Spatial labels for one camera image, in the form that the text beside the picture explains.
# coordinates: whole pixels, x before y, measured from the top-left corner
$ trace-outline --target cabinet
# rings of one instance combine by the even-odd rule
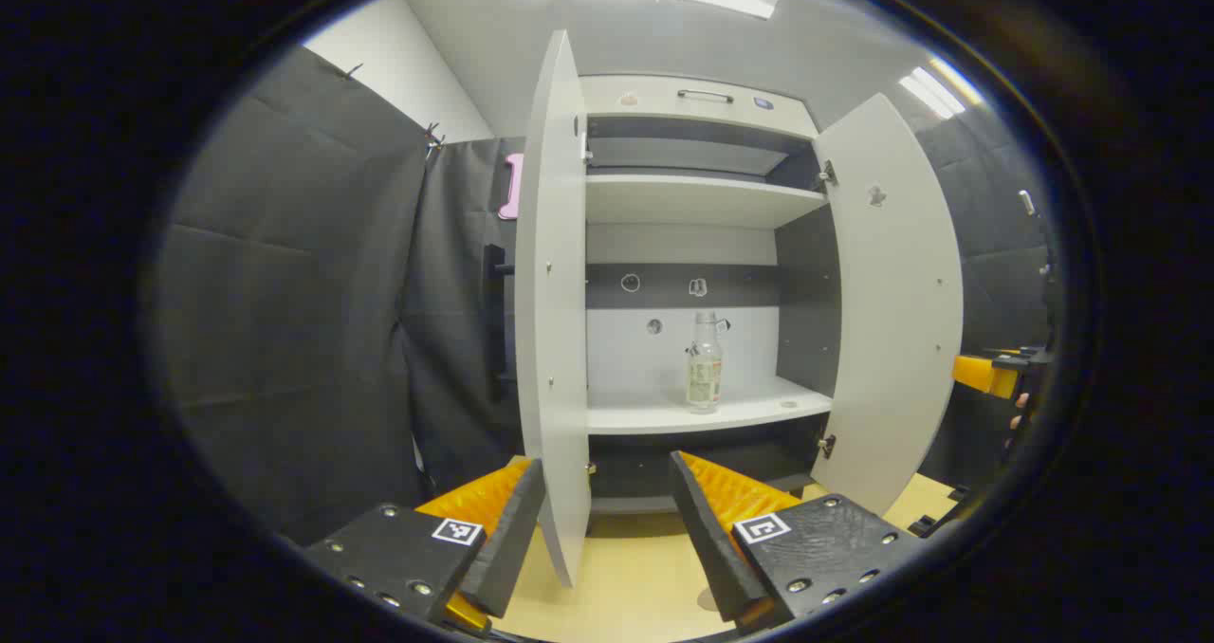
[[[785,489],[812,474],[875,513],[894,502],[947,405],[961,279],[935,172],[889,99],[877,95],[818,132],[804,104],[764,91],[578,76],[567,34],[555,33],[524,158],[520,412],[526,453],[544,460],[540,523],[563,584],[577,581],[591,512],[673,508],[671,449]],[[817,181],[819,163],[833,181]],[[836,346],[822,348],[836,363],[823,392],[777,365],[801,358],[782,346],[790,324],[781,328],[799,254],[777,255],[776,232],[815,215],[829,216],[838,250],[838,280],[823,283],[836,290],[838,324]],[[641,289],[619,292],[630,272]],[[688,296],[688,277],[709,280],[707,296]],[[733,323],[711,415],[681,404],[697,307]],[[816,346],[804,352],[823,360]],[[828,436],[836,444],[819,456]]]

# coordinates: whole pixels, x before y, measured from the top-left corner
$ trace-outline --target floor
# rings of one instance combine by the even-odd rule
[[[923,514],[940,518],[955,505],[952,491],[915,474],[885,520],[906,529]],[[804,499],[826,493],[811,484]],[[595,518],[582,561],[578,587],[563,588],[537,529],[506,616],[494,627],[561,643],[670,643],[733,627],[703,607],[711,607],[708,581],[676,514]]]

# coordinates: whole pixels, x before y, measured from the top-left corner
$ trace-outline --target cabinet door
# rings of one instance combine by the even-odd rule
[[[839,241],[843,328],[813,478],[883,514],[918,471],[948,405],[961,345],[961,266],[936,172],[877,95],[813,142]]]
[[[586,473],[586,112],[565,30],[539,72],[515,245],[515,353],[528,456],[544,463],[540,527],[565,586],[590,517]]]

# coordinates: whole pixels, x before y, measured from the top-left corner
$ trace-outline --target ceiling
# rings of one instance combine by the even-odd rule
[[[526,135],[539,64],[568,29],[578,72],[724,80],[805,99],[817,127],[926,61],[857,0],[779,0],[771,19],[681,0],[408,0],[499,137]]]

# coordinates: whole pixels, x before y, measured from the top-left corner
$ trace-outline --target cabinet handle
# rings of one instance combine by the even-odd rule
[[[713,93],[711,90],[681,89],[679,91],[679,97],[680,98],[686,98],[687,93],[715,95],[715,96],[717,96],[717,98],[725,98],[725,102],[733,102],[733,96],[732,95]]]

